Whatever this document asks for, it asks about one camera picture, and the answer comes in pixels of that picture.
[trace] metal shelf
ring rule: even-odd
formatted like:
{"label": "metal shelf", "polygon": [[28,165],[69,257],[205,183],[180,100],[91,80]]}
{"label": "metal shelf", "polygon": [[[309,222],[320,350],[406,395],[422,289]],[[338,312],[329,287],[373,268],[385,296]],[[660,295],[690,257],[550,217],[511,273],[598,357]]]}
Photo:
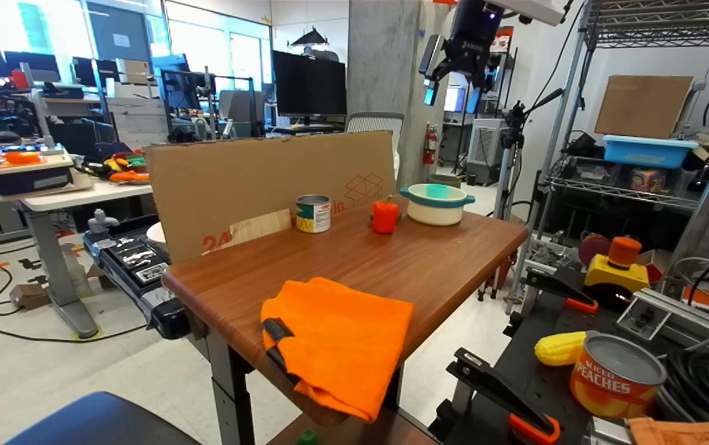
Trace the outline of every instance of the metal shelf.
{"label": "metal shelf", "polygon": [[709,0],[592,0],[598,48],[709,48]]}
{"label": "metal shelf", "polygon": [[592,194],[592,195],[605,195],[605,199],[636,201],[636,204],[650,204],[650,206],[673,209],[673,211],[688,211],[688,212],[697,209],[693,199],[641,194],[641,190],[630,190],[630,188],[599,186],[599,183],[590,183],[590,181],[576,181],[576,178],[550,178],[550,188],[579,190],[579,194]]}

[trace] floor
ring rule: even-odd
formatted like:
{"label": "floor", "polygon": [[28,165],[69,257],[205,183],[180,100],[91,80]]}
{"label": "floor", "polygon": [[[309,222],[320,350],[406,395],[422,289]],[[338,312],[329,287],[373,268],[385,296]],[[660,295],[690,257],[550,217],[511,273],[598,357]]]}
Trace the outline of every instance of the floor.
{"label": "floor", "polygon": [[[476,199],[469,206],[471,212],[484,216],[494,209],[494,188],[466,188],[466,194]],[[0,252],[25,248],[0,256],[0,263],[9,263],[7,270],[15,285],[41,274],[41,270],[25,270],[20,265],[22,257],[36,257],[33,248],[26,244],[31,240],[0,244]],[[83,304],[99,322],[100,335],[142,324],[137,309],[120,293],[103,293],[94,285],[94,295],[83,296]],[[443,373],[451,354],[466,346],[494,364],[508,341],[501,335],[504,326],[505,315],[501,303],[466,300],[406,359],[399,406],[427,425],[435,419],[435,406],[451,395],[455,378]],[[0,320],[0,329],[72,340],[48,308],[4,317]],[[164,341],[152,331],[133,331],[99,343],[31,343],[0,337],[0,443],[91,392],[111,392],[131,399],[168,419],[195,441],[206,445],[220,443],[209,369],[187,341]],[[259,373],[248,373],[248,394],[256,443],[267,443],[299,413]]]}

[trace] cardboard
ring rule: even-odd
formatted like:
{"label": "cardboard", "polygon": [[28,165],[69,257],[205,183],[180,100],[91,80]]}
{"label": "cardboard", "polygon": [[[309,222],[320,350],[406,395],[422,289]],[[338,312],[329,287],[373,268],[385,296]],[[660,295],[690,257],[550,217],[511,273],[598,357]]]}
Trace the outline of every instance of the cardboard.
{"label": "cardboard", "polygon": [[190,144],[147,148],[157,217],[172,263],[232,242],[240,222],[269,221],[267,235],[304,194],[329,195],[334,221],[394,194],[388,131]]}
{"label": "cardboard", "polygon": [[668,139],[693,78],[610,78],[595,133]]}

